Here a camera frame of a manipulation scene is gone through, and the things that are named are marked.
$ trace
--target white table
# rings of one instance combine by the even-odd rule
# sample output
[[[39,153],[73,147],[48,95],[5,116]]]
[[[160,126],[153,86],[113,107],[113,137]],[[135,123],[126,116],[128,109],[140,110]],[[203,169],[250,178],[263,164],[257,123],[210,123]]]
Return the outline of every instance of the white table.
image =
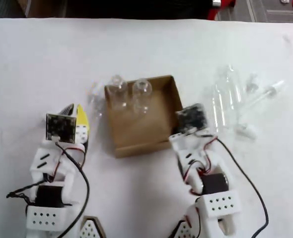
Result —
[[[70,102],[86,107],[86,90],[114,74],[126,80],[172,74],[183,106],[200,100],[216,69],[233,64],[289,86],[271,110],[250,118],[256,142],[230,143],[267,204],[259,237],[293,237],[293,24],[0,19],[0,237],[23,237],[25,204],[6,199],[31,183],[29,166],[45,133],[41,116]],[[91,185],[86,215],[109,238],[165,238],[194,202],[171,150],[117,160],[106,122],[92,135],[84,168]],[[244,206],[244,236],[264,223],[260,202],[231,159]],[[79,176],[75,197],[84,197]]]

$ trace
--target robotic arm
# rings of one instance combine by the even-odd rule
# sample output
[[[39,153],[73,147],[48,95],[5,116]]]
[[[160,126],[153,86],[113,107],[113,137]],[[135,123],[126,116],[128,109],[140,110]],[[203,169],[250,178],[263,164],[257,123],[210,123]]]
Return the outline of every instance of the robotic arm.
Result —
[[[209,149],[217,137],[209,135],[203,107],[197,104],[178,115],[181,133],[170,136],[169,141],[178,158],[183,181],[198,198],[187,209],[171,238],[235,235],[240,227],[236,217],[241,204],[229,169],[223,159]]]
[[[27,202],[26,238],[75,238],[82,237],[82,233],[86,237],[104,237],[95,218],[88,218],[80,230],[80,217],[89,197],[88,181],[82,171],[88,134],[89,123],[80,105],[71,104],[57,115],[47,114],[46,138],[30,167],[33,184],[7,196],[24,198]],[[79,172],[87,184],[87,197],[82,206],[71,199],[73,182]],[[22,192],[29,188],[27,197]]]

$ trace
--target yellow part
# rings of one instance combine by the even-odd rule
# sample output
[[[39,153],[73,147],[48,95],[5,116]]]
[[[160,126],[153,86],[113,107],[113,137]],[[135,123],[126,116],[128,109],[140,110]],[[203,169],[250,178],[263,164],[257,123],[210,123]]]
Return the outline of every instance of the yellow part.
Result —
[[[78,104],[77,106],[77,119],[76,119],[76,125],[86,125],[88,134],[89,134],[89,122],[87,118],[87,114],[82,109],[82,106]]]

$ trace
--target glass vial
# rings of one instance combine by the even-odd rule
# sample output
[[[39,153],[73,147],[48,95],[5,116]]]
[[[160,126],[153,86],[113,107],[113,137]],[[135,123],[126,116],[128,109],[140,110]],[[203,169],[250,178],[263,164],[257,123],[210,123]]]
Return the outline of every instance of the glass vial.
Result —
[[[146,79],[139,79],[133,84],[133,107],[136,114],[145,114],[149,110],[152,85]]]

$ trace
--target cardboard box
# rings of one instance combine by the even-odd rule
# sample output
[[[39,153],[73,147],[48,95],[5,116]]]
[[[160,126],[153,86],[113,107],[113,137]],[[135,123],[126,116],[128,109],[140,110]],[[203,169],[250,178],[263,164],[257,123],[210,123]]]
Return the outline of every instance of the cardboard box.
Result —
[[[146,154],[170,147],[168,141],[178,121],[175,112],[182,109],[181,100],[172,76],[147,79],[152,85],[149,111],[135,116],[132,107],[122,111],[112,110],[105,87],[107,111],[117,158]],[[134,81],[128,82],[132,95]]]

